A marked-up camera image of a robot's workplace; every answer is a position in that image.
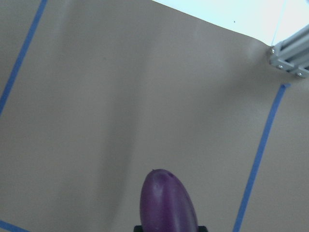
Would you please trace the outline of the purple eggplant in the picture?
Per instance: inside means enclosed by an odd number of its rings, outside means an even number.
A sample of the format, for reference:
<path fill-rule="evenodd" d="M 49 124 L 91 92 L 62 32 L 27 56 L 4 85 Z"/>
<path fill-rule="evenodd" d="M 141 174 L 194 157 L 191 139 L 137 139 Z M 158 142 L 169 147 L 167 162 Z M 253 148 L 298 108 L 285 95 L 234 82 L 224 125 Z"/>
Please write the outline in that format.
<path fill-rule="evenodd" d="M 181 181 L 164 169 L 147 174 L 140 194 L 144 232 L 197 232 L 192 201 Z"/>

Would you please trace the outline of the aluminium frame post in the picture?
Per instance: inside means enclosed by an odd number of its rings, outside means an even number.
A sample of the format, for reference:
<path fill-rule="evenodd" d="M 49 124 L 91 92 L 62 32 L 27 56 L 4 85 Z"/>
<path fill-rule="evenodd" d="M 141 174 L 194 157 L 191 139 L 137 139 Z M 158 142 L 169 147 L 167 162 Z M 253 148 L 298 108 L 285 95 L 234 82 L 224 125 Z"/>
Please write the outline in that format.
<path fill-rule="evenodd" d="M 309 77 L 309 27 L 306 25 L 271 48 L 269 63 L 300 78 Z"/>

